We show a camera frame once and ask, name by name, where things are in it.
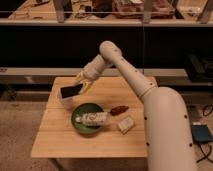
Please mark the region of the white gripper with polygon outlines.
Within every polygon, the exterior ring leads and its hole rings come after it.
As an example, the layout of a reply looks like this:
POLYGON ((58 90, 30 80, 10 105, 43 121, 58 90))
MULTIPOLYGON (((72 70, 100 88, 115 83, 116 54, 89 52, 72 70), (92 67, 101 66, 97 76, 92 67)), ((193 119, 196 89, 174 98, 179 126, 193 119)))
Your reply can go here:
POLYGON ((83 73, 80 72, 75 79, 75 82, 77 84, 81 82, 84 79, 84 77, 89 80, 83 82, 80 94, 83 94, 86 91, 88 91, 92 84, 90 81, 97 80, 105 69, 106 69, 106 61, 103 59, 101 55, 97 55, 92 61, 90 61, 83 68, 83 73))

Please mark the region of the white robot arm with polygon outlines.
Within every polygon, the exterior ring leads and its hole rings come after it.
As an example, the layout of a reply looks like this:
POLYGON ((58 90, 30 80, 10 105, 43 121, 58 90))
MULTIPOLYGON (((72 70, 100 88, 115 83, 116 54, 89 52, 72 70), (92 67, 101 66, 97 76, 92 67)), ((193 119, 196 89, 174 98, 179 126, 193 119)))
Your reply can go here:
POLYGON ((112 65, 143 103, 149 171, 198 171, 182 96, 172 88, 158 87, 131 65, 113 42, 102 42, 99 54, 77 75, 75 83, 84 84, 81 93, 112 65))

